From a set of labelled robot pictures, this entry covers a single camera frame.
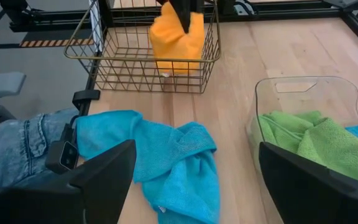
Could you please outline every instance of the transparent plastic container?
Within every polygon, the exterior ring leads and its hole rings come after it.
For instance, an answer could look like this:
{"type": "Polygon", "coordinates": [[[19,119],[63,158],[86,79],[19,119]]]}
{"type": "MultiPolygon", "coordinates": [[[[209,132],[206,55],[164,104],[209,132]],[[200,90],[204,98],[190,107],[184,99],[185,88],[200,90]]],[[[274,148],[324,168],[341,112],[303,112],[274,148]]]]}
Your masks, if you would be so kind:
{"type": "Polygon", "coordinates": [[[255,86],[254,102],[249,113],[247,135],[260,173],[259,144],[265,141],[259,116],[273,111],[300,114],[320,111],[343,127],[358,125],[358,90],[351,82],[339,77],[268,78],[255,86]]]}

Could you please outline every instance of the yellow and black warning tape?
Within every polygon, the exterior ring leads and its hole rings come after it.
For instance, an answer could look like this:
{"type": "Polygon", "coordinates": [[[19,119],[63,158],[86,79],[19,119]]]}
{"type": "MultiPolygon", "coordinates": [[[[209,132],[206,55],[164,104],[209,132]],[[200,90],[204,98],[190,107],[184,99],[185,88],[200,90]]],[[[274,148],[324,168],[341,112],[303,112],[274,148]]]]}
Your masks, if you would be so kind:
{"type": "MultiPolygon", "coordinates": [[[[21,47],[64,47],[70,40],[25,40],[21,47]]],[[[70,45],[91,45],[93,39],[73,39],[70,45]]]]}

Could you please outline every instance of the chair armrest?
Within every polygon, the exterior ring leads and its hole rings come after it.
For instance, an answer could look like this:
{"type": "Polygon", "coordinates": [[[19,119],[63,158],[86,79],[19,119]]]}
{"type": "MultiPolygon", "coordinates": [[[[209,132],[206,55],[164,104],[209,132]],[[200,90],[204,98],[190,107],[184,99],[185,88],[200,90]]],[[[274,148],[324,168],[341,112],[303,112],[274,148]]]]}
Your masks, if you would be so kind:
{"type": "Polygon", "coordinates": [[[0,98],[19,94],[24,80],[21,72],[0,73],[0,98]]]}

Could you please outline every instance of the jeans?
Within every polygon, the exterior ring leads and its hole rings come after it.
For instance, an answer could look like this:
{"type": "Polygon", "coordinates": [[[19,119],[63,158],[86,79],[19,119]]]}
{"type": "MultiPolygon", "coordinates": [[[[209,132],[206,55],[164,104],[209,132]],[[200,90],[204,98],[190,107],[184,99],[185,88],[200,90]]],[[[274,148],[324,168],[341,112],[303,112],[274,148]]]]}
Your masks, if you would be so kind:
{"type": "Polygon", "coordinates": [[[45,167],[49,146],[77,114],[77,109],[67,109],[1,123],[0,187],[25,187],[55,178],[58,174],[45,167]]]}

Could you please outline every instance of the container handle cutout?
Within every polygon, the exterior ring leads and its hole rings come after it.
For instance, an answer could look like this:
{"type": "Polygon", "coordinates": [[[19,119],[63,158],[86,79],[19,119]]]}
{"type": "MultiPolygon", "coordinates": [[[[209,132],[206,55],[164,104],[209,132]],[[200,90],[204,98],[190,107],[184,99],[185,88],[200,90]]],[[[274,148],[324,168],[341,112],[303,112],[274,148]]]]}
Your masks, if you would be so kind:
{"type": "Polygon", "coordinates": [[[288,82],[276,83],[274,86],[277,93],[304,93],[316,84],[317,82],[288,82]]]}

